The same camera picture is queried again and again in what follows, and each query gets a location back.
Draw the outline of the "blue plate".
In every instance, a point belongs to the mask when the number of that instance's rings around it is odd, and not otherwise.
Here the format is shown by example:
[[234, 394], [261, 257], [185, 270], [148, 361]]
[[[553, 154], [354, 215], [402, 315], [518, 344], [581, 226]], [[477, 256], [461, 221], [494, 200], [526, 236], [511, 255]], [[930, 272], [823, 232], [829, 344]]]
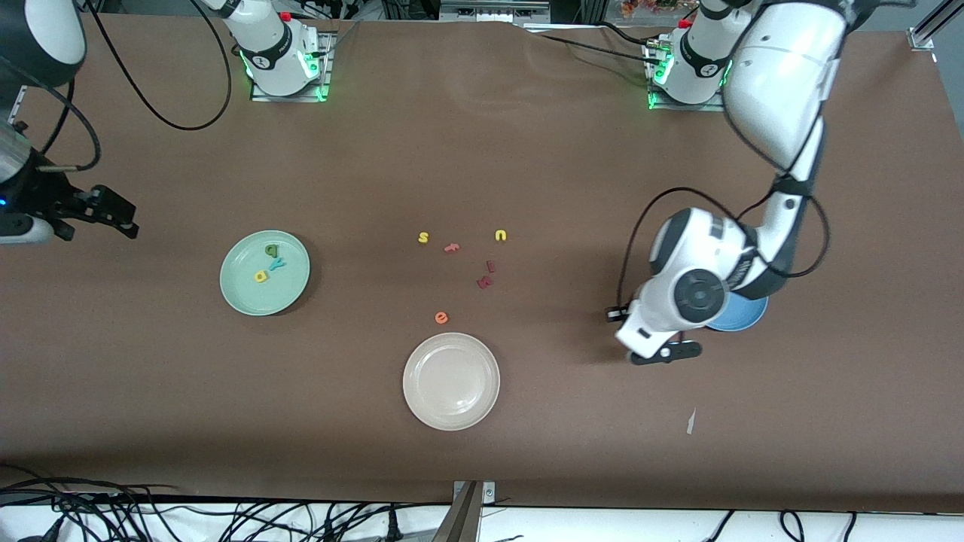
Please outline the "blue plate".
[[706, 328], [717, 332], [736, 333], [748, 330], [764, 316], [769, 304], [768, 297], [749, 299], [737, 293], [727, 295], [723, 311], [706, 323]]

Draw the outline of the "green plate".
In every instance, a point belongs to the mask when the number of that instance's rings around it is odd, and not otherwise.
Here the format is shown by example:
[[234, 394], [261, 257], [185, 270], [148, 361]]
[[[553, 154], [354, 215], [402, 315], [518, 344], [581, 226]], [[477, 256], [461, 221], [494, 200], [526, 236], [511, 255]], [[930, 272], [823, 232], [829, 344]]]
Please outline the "green plate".
[[[270, 272], [274, 260], [265, 254], [266, 245], [279, 245], [279, 257], [286, 265]], [[254, 280], [256, 271], [264, 269], [267, 282]], [[232, 309], [255, 317], [286, 311], [302, 296], [309, 284], [311, 262], [302, 241], [281, 230], [262, 230], [249, 234], [231, 248], [221, 262], [219, 287], [224, 301]]]

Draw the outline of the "beige plate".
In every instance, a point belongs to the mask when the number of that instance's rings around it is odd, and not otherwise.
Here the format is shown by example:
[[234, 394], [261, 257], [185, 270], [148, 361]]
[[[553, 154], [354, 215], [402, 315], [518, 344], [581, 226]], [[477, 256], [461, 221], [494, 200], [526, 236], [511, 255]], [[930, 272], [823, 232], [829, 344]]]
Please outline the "beige plate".
[[501, 387], [493, 351], [466, 333], [428, 337], [410, 353], [402, 376], [407, 408], [428, 428], [448, 432], [478, 425]]

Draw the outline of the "grey aluminium profile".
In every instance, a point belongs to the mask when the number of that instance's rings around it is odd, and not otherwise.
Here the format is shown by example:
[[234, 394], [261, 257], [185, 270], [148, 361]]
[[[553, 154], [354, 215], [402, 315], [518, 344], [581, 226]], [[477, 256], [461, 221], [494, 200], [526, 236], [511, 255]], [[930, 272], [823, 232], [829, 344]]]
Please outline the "grey aluminium profile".
[[482, 505], [486, 497], [483, 481], [460, 483], [432, 542], [478, 542]]

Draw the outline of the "orange artificial flowers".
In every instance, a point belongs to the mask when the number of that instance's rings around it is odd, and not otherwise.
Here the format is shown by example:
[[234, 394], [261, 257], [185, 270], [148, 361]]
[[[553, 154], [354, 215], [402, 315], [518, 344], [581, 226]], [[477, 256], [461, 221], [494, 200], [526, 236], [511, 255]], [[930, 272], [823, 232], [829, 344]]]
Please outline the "orange artificial flowers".
[[683, 18], [699, 7], [701, 0], [618, 0], [618, 14], [624, 20], [658, 20]]

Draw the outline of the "silver metal box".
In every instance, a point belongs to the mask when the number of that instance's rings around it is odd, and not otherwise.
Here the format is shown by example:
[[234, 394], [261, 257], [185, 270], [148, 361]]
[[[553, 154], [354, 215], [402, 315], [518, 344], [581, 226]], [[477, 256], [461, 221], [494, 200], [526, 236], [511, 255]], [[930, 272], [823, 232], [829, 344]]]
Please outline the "silver metal box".
[[550, 24], [550, 0], [440, 0], [441, 22]]

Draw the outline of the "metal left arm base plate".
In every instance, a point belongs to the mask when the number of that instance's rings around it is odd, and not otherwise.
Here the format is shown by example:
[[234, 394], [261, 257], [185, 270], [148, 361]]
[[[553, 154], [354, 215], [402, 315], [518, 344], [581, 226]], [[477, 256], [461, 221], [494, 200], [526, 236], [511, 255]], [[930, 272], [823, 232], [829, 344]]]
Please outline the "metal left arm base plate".
[[681, 31], [659, 34], [657, 37], [649, 38], [642, 46], [643, 56], [646, 59], [655, 59], [653, 65], [648, 65], [645, 71], [648, 92], [648, 107], [653, 109], [667, 109], [685, 112], [722, 112], [723, 103], [721, 99], [721, 86], [725, 82], [725, 75], [728, 67], [716, 71], [712, 77], [697, 79], [694, 84], [697, 96], [705, 95], [708, 90], [713, 94], [708, 99], [699, 103], [682, 102], [671, 96], [664, 88], [666, 81], [674, 75], [678, 66], [687, 68], [688, 64], [683, 61], [676, 61], [673, 49], [673, 40], [681, 35]]

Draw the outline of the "small metal bracket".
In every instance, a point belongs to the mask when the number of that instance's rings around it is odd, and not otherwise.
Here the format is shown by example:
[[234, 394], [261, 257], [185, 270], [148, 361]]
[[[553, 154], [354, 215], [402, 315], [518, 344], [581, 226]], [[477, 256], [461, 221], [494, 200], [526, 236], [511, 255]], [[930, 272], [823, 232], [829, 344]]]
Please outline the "small metal bracket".
[[[458, 494], [461, 493], [462, 487], [467, 484], [465, 481], [455, 481], [453, 484], [453, 501], [456, 500]], [[494, 505], [496, 502], [496, 483], [492, 480], [479, 481], [478, 493], [481, 495], [481, 502], [483, 507], [488, 507], [489, 505]]]

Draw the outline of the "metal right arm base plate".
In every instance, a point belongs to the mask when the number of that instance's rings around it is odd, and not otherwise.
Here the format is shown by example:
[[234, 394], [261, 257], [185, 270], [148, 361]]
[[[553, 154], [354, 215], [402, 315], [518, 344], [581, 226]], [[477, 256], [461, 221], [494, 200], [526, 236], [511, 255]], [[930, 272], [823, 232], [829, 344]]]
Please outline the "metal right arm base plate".
[[333, 74], [337, 33], [319, 33], [299, 21], [285, 24], [290, 44], [276, 59], [243, 52], [254, 102], [326, 102]]

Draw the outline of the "aluminium frame corner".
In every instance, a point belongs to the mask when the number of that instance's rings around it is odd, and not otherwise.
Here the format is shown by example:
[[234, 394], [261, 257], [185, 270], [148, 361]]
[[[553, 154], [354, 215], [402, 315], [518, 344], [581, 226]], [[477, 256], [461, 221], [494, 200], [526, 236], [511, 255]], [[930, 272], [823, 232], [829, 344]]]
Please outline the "aluminium frame corner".
[[913, 51], [932, 50], [933, 38], [964, 13], [964, 0], [940, 0], [919, 23], [909, 28], [907, 40]]

